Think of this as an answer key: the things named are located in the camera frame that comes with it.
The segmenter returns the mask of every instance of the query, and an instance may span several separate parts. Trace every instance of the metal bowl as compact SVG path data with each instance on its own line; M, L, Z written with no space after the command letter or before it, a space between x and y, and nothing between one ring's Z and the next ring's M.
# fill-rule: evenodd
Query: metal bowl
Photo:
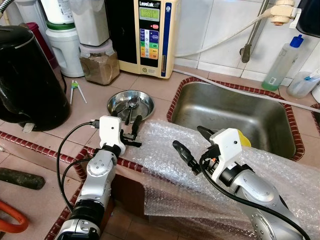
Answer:
M126 103L133 97L140 97L140 103L136 107L132 109L131 114L131 123L133 123L138 115L142 116L142 120L148 118L155 109L155 103L152 98L144 93L143 91L136 90L127 90L121 91L115 95L113 95L109 100L106 106L108 112L111 114L113 111L119 113L121 110L126 108ZM126 108L122 112L118 114L118 117L121 118L123 122L126 121L128 115L130 113L130 109Z

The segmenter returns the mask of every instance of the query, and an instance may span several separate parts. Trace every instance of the green lid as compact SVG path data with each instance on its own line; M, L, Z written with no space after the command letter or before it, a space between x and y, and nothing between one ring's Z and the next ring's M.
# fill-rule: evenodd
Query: green lid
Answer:
M74 23L54 24L54 23L49 22L49 21L46 21L46 26L48 27L48 29L58 30L58 31L74 29L75 28L75 24Z

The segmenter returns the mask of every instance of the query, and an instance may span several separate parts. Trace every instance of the stainless steel sink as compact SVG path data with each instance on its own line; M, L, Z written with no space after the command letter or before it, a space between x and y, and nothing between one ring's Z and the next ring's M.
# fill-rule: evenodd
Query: stainless steel sink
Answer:
M190 129L239 129L252 147L291 158L296 147L281 103L191 82L181 90L171 122Z

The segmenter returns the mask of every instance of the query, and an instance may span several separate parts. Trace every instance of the orange hose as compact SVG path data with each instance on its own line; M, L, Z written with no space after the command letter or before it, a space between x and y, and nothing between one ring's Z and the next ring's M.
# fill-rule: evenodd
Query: orange hose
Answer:
M0 210L9 214L11 217L16 219L20 224L12 224L0 219L0 232L17 234L27 229L29 225L28 219L19 211L12 206L0 201Z

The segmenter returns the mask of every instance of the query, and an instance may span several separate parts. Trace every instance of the white cable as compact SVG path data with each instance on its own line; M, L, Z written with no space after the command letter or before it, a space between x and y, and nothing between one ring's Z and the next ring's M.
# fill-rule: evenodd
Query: white cable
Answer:
M219 44L221 44L221 43L223 43L223 42L231 39L231 38L234 37L235 35L241 33L242 31L246 30L247 28L249 28L251 25L253 25L253 24L255 24L256 22L260 21L261 19L269 17L269 16L267 15L267 13L265 14L265 12L264 12L263 14L259 15L258 17L256 17L256 19L252 20L252 21L249 22L247 25L245 25L243 28L239 29L238 31L232 33L231 35L226 36L225 38L223 38L223 39L221 39L221 40L219 40L219 41L217 41L217 42L215 42L215 43L213 43L213 44L211 44L211 45L209 45L209 46L206 46L206 47L204 47L204 48L202 48L202 49L200 49L200 50L198 50L198 51L193 51L193 52L190 51L190 52L185 52L185 53L177 53L177 54L175 55L175 57L179 58L179 57L190 56L190 55L199 54L199 53L202 53L202 52L204 52L204 51L206 51L206 50L209 50L209 49L211 49L211 48L213 48L213 47L215 47L215 46L217 46L217 45L219 45Z
M272 101L275 101L275 102L278 102L278 103L281 103L281 104L288 104L288 105L295 106L295 107L298 107L298 108L301 108L301 109L306 109L306 110L309 110L309 111L312 111L312 112L320 113L320 109L317 109L317 108L313 108L313 107L305 106L305 105L302 105L302 104L298 104L298 103L294 103L294 102L290 102L290 101L286 101L286 100L270 97L270 96L267 96L267 95L260 95L260 94L255 94L255 93L251 93L251 92L247 92L247 91L241 91L241 90L238 90L238 89L234 89L234 88L231 88L231 87L228 87L228 86L221 85L219 83L216 83L216 82L211 81L209 79L206 79L206 78L204 78L202 76L198 76L196 74L192 74L192 73L187 72L187 71L181 71L181 70L178 70L178 69L173 69L173 71L177 72L177 73L180 73L180 74L185 74L185 75L189 75L191 77L195 77L197 79L203 80L203 81L205 81L205 82L207 82L209 84L215 85L215 86L217 86L219 88L222 88L222 89L229 90L231 92L235 92L235 93L238 93L238 94L243 94L243 95L247 95L247 96L251 96L251 97L255 97L255 98L260 98L260 99L272 100Z

